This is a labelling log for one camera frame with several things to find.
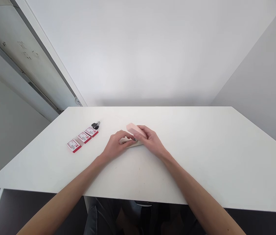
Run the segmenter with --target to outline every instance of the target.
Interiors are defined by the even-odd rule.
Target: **red and white box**
[[[81,132],[78,136],[78,139],[80,139],[84,144],[87,143],[91,137],[87,135],[85,132]]]
[[[88,127],[86,130],[85,130],[85,133],[90,135],[91,137],[94,137],[96,134],[98,134],[99,132],[95,129],[93,129],[92,127]]]
[[[73,152],[75,153],[78,149],[81,148],[81,145],[77,143],[76,140],[72,139],[70,142],[68,142],[67,147]]]

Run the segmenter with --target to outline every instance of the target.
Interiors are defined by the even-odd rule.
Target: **dark floor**
[[[54,194],[20,190],[3,191],[0,200],[0,234],[16,234]],[[246,234],[276,234],[276,212],[226,209]],[[56,234],[84,232],[87,211],[81,197]]]

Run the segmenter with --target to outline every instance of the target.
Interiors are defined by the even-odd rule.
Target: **white table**
[[[66,143],[99,120],[99,133],[72,153]],[[223,207],[276,211],[276,141],[232,107],[70,107],[0,171],[0,188],[59,192],[130,122],[156,131]],[[85,195],[185,203],[143,145],[112,161]]]

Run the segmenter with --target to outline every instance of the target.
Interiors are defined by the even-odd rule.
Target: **left hand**
[[[124,144],[121,144],[119,141],[121,138],[124,138],[124,137],[127,137],[128,139],[132,139],[132,140],[127,141]],[[109,160],[113,160],[116,157],[118,157],[125,150],[125,148],[136,143],[136,141],[133,141],[133,139],[134,137],[131,134],[129,134],[126,131],[120,130],[115,134],[111,135],[101,155],[103,155],[105,158],[108,158]]]

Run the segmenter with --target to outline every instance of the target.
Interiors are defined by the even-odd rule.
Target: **hand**
[[[121,138],[124,138],[124,137],[127,137],[128,139],[134,139],[134,137],[128,132],[120,130],[115,134],[111,135],[101,155],[103,155],[108,160],[113,160],[114,158],[118,157],[125,150],[125,148],[136,143],[135,141],[130,140],[124,144],[121,144],[119,141]]]
[[[142,135],[134,134],[134,137],[137,140],[141,141],[147,147],[147,149],[149,149],[149,151],[154,155],[156,155],[158,158],[161,158],[167,155],[168,153],[167,150],[164,148],[159,137],[153,130],[151,130],[146,126],[141,126],[141,125],[137,125],[137,127],[143,130],[148,137],[148,139],[146,139]]]

